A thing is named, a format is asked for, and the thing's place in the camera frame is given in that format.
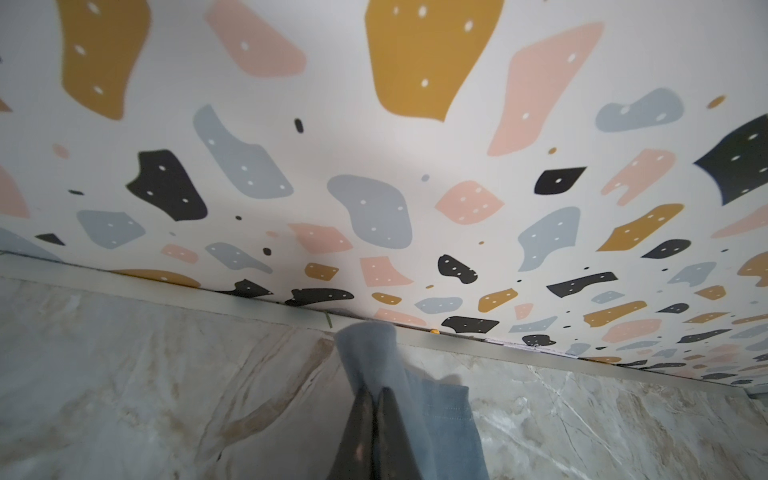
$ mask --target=terrazzo patterned wall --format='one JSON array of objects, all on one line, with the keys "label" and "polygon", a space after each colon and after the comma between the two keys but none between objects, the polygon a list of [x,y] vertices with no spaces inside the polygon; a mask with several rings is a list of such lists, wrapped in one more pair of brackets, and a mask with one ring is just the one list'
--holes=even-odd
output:
[{"label": "terrazzo patterned wall", "polygon": [[0,249],[768,376],[762,0],[0,5]]}]

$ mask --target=blue-gray shape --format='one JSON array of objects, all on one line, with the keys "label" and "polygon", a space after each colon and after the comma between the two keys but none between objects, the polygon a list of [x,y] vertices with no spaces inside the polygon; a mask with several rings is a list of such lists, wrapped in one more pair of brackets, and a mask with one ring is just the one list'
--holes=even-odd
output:
[{"label": "blue-gray shape", "polygon": [[0,250],[61,262],[61,259],[53,253],[38,247],[29,240],[21,238],[19,235],[16,235],[5,228],[0,228]]},{"label": "blue-gray shape", "polygon": [[669,124],[683,117],[683,101],[669,88],[657,88],[629,105],[610,103],[594,119],[598,130],[617,132]]},{"label": "blue-gray shape", "polygon": [[293,193],[290,182],[266,150],[232,135],[213,107],[206,105],[198,110],[192,124],[221,170],[243,195],[267,199]]},{"label": "blue-gray shape", "polygon": [[607,292],[603,292],[600,295],[593,296],[592,301],[595,303],[608,303],[616,300],[617,298],[621,298],[622,296],[624,296],[623,293],[608,290]]},{"label": "blue-gray shape", "polygon": [[109,250],[136,240],[147,232],[125,212],[80,210],[77,217],[93,243]]},{"label": "blue-gray shape", "polygon": [[445,313],[457,310],[462,305],[462,299],[457,296],[425,298],[416,304],[416,308],[424,313]]},{"label": "blue-gray shape", "polygon": [[616,349],[616,351],[619,350],[634,350],[634,349],[642,349],[647,346],[654,346],[658,343],[658,341],[655,340],[642,340],[640,342],[630,343],[629,345],[625,345],[622,347],[619,347]]},{"label": "blue-gray shape", "polygon": [[736,367],[737,366],[735,366],[735,365],[733,365],[733,366],[728,366],[728,365],[726,365],[726,366],[714,366],[711,369],[707,369],[707,373],[710,373],[710,372],[727,372],[728,370],[733,370]]},{"label": "blue-gray shape", "polygon": [[224,242],[212,243],[205,247],[205,250],[219,260],[221,263],[232,270],[241,270],[243,268],[255,268],[265,273],[272,273],[272,269],[265,263],[261,263],[251,255],[243,252],[234,245]]},{"label": "blue-gray shape", "polygon": [[715,262],[704,262],[686,266],[667,283],[686,282],[688,283],[688,286],[701,285],[707,280],[707,277],[712,273],[712,270],[715,270],[716,265],[717,263]]},{"label": "blue-gray shape", "polygon": [[565,353],[568,355],[580,356],[582,353],[589,350],[589,347],[590,347],[589,343],[572,343],[571,348],[569,348],[568,351]]},{"label": "blue-gray shape", "polygon": [[347,209],[361,240],[385,248],[411,244],[411,219],[400,190],[372,178],[337,175],[328,180],[328,191]]},{"label": "blue-gray shape", "polygon": [[547,255],[576,244],[581,211],[577,207],[556,210],[520,233],[518,242],[525,258],[518,272],[528,272],[541,266]]},{"label": "blue-gray shape", "polygon": [[768,332],[768,323],[764,323],[763,325],[753,326],[750,329],[746,329],[743,332],[738,332],[734,335],[731,335],[730,338],[732,339],[751,339],[755,336],[758,336],[762,333]]},{"label": "blue-gray shape", "polygon": [[758,343],[753,343],[752,345],[745,346],[744,349],[749,350],[751,352],[762,352],[763,350],[768,350],[768,336],[760,340]]},{"label": "blue-gray shape", "polygon": [[557,316],[551,316],[547,319],[539,320],[537,322],[523,323],[522,325],[513,326],[509,332],[543,332],[549,328],[549,326],[557,320]]},{"label": "blue-gray shape", "polygon": [[659,350],[658,352],[654,353],[652,356],[663,356],[665,359],[670,359],[674,356],[677,349],[664,349]]}]

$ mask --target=blue cloth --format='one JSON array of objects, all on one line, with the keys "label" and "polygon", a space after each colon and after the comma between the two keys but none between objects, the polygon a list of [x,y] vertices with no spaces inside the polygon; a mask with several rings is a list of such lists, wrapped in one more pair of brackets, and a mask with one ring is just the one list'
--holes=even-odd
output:
[{"label": "blue cloth", "polygon": [[353,392],[365,386],[374,401],[385,386],[395,393],[423,480],[488,480],[468,387],[408,371],[390,323],[348,326],[336,334],[336,348]]}]

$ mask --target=gray cloth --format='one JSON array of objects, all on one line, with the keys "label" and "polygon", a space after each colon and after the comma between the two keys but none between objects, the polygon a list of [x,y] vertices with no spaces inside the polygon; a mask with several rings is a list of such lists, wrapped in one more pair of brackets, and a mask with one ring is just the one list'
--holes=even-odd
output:
[{"label": "gray cloth", "polygon": [[488,480],[468,387],[408,371],[390,323],[348,326],[336,334],[336,348],[353,392],[365,386],[378,399],[383,387],[394,391],[423,480]]}]

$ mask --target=marble tile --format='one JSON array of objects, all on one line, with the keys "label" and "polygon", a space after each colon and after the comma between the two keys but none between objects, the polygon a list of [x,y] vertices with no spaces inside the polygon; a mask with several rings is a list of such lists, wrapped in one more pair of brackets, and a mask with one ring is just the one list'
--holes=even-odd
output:
[{"label": "marble tile", "polygon": [[[494,479],[768,468],[746,398],[401,351],[470,387]],[[322,479],[352,400],[328,333],[0,279],[0,478]]]}]

